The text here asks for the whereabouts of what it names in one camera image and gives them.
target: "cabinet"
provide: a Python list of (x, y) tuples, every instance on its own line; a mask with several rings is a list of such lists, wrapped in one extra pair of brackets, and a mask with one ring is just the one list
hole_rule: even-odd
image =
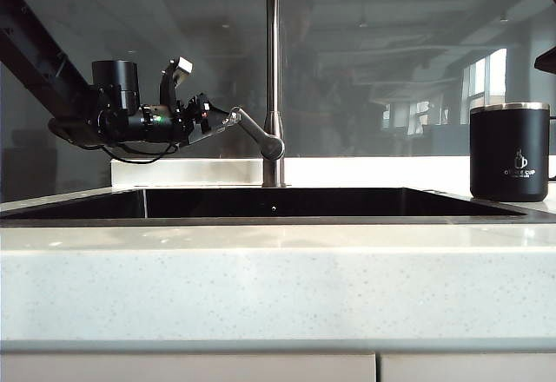
[(381, 382), (554, 382), (556, 353), (385, 354)]
[(375, 382), (374, 355), (4, 354), (2, 381)]

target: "sink basin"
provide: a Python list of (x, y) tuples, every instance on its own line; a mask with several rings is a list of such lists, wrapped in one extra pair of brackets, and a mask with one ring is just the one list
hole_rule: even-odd
[(4, 227), (556, 222), (556, 215), (411, 188), (138, 189), (5, 211)]

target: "ceiling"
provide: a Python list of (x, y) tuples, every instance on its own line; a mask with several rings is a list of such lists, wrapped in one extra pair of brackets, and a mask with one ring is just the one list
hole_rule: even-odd
[[(550, 0), (313, 1), (306, 45), (320, 76), (349, 73), (392, 102), (432, 94), (453, 81), (454, 69), (516, 47), (527, 22), (551, 7)], [(91, 61), (132, 59), (151, 100), (159, 69), (172, 56), (194, 61), (189, 89), (217, 95), (246, 56), (264, 60), (265, 0), (28, 2), (86, 77)], [(284, 3), (283, 15), (300, 7)]]

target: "stainless steel faucet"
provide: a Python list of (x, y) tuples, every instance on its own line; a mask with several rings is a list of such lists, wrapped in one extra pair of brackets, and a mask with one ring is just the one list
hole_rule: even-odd
[[(269, 135), (283, 137), (281, 126), (281, 43), (279, 0), (267, 0), (267, 118), (264, 129)], [(286, 187), (284, 157), (262, 161), (262, 186)]]

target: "black object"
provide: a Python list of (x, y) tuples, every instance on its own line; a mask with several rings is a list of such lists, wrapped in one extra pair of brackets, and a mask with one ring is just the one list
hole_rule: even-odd
[(471, 110), (471, 193), (493, 201), (548, 194), (550, 107), (512, 102)]
[(19, 208), (3, 227), (556, 222), (556, 215), (410, 188), (144, 189)]
[(193, 69), (181, 57), (162, 72), (158, 105), (141, 105), (137, 67), (128, 61), (93, 63), (88, 85), (24, 0), (0, 0), (0, 61), (54, 116), (50, 131), (88, 150), (125, 149), (125, 142), (187, 146), (223, 131), (228, 116), (203, 94), (187, 106), (176, 99)]

